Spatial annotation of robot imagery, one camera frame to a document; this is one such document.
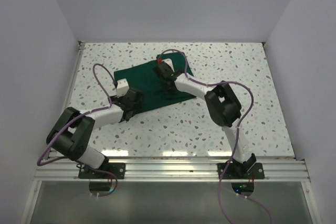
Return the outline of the green surgical cloth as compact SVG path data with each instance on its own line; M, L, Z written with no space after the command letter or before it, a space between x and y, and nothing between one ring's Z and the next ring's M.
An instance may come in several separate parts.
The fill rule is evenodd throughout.
M140 109L136 111L137 114L195 98L186 92L175 91L174 93L168 93L165 91L161 80L154 72L157 64L156 60L152 60L114 72L116 80L126 79L131 88L139 89L144 94L143 103Z

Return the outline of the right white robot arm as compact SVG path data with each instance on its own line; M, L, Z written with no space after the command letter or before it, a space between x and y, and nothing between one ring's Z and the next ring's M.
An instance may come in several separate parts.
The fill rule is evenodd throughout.
M210 118L222 128L230 144L236 176L246 178L250 175L256 157L249 150L246 138L239 132L245 115L241 114L242 105L230 86L231 83L237 82L205 83L181 70L175 71L171 60L159 63L154 67L154 72L166 91L189 93L206 102Z

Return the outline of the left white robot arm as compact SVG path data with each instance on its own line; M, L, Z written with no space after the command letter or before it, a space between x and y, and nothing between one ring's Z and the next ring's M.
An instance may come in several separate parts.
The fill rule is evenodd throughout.
M93 130L109 124L129 121L144 101L144 94L129 88L123 96L112 96L112 105L89 111L66 108L50 131L46 143L65 158L90 167L97 178L109 172L108 158L89 146Z

